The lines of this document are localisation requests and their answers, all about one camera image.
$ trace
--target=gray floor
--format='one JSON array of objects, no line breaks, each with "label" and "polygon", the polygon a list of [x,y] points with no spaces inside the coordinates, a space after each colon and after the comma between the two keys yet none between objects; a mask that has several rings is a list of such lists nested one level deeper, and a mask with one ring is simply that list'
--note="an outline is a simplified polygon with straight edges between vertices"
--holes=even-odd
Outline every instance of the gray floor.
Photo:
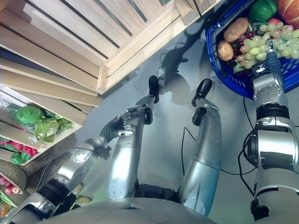
[{"label": "gray floor", "polygon": [[[138,178],[142,183],[177,189],[183,180],[180,158],[183,127],[186,126],[193,135],[198,131],[191,123],[191,99],[200,81],[208,77],[214,84],[207,98],[220,108],[223,137],[221,167],[226,171],[238,173],[237,155],[251,128],[243,109],[242,97],[221,83],[211,68],[206,49],[205,27],[209,26],[208,20],[212,16],[210,14],[194,23],[111,91],[100,108],[94,108],[86,124],[77,131],[78,144],[99,134],[102,127],[114,116],[135,105],[136,101],[145,96],[148,93],[147,82],[151,75],[166,74],[165,94],[160,96],[160,102],[155,105],[153,123],[145,126],[143,131]],[[161,62],[166,69],[161,69]],[[297,125],[298,92],[296,89],[287,94],[290,114]],[[255,121],[254,102],[246,99],[246,106],[250,119]],[[115,144],[116,140],[113,140],[109,145],[114,148]],[[185,164],[193,144],[192,138],[186,134]],[[99,159],[84,179],[82,195],[91,197],[93,202],[107,199],[105,184],[109,164],[110,161]],[[242,166],[244,171],[252,169],[245,160],[242,160]],[[255,172],[246,175],[245,179],[253,186]],[[253,223],[249,210],[251,199],[239,176],[220,172],[209,217],[220,224]]]}]

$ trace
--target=blue plastic basket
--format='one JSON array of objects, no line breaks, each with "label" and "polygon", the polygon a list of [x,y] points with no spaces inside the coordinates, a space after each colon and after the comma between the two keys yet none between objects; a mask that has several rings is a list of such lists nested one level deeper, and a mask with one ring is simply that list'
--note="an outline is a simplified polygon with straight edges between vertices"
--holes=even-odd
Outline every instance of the blue plastic basket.
[{"label": "blue plastic basket", "polygon": [[[234,19],[246,16],[246,10],[255,0],[237,1],[223,16],[206,32],[207,49],[212,68],[219,79],[232,91],[241,96],[252,99],[253,90],[249,76],[236,76],[233,70],[222,60],[217,53],[217,44],[223,39],[225,28]],[[282,73],[285,76],[285,92],[288,92],[299,85],[299,59],[280,58]]]}]

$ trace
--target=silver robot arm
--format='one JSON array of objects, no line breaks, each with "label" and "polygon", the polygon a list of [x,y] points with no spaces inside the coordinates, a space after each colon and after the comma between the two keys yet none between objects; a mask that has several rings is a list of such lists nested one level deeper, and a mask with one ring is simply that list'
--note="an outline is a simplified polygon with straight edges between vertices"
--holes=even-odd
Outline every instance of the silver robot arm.
[{"label": "silver robot arm", "polygon": [[124,132],[128,135],[118,138],[108,172],[106,192],[112,199],[131,197],[135,191],[143,127],[153,120],[152,110],[159,101],[158,92],[158,79],[151,76],[149,95],[121,114],[124,118]]},{"label": "silver robot arm", "polygon": [[261,224],[297,223],[298,140],[289,116],[280,61],[272,47],[266,61],[252,70],[257,122],[247,153],[258,171],[251,213]]},{"label": "silver robot arm", "polygon": [[29,196],[1,224],[35,224],[51,217],[70,192],[83,181],[97,158],[107,160],[110,157],[111,148],[106,145],[116,137],[120,139],[108,177],[108,189],[112,189],[108,190],[108,195],[116,195],[123,181],[124,196],[129,196],[136,181],[143,126],[152,122],[153,103],[159,101],[158,91],[157,77],[151,77],[148,96],[139,100],[134,108],[125,110],[111,120],[98,137],[66,150],[71,156],[53,179]]},{"label": "silver robot arm", "polygon": [[211,86],[212,81],[204,79],[192,100],[192,122],[199,132],[179,191],[181,204],[206,217],[215,195],[222,151],[219,108],[205,99]]}]

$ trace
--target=potato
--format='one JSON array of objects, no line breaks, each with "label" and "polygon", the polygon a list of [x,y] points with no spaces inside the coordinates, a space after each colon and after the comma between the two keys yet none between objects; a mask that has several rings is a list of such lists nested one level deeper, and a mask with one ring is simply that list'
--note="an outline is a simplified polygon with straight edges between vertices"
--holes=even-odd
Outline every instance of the potato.
[{"label": "potato", "polygon": [[240,17],[236,19],[224,32],[224,40],[227,42],[234,42],[242,36],[248,27],[248,19]]},{"label": "potato", "polygon": [[234,50],[232,46],[226,41],[220,41],[217,46],[219,58],[223,61],[229,61],[234,56]]}]

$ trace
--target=cabbage in plastic bag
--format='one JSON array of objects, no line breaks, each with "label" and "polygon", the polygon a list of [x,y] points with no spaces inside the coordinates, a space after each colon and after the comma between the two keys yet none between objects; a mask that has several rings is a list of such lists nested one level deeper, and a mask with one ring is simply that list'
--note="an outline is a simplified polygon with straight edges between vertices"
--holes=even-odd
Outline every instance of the cabbage in plastic bag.
[{"label": "cabbage in plastic bag", "polygon": [[34,135],[40,141],[53,142],[58,128],[59,122],[57,119],[42,119],[36,123]]},{"label": "cabbage in plastic bag", "polygon": [[35,106],[21,107],[15,114],[15,118],[21,124],[35,124],[42,118],[42,116],[42,110]]},{"label": "cabbage in plastic bag", "polygon": [[73,127],[73,123],[65,118],[59,121],[59,130],[64,131]]}]

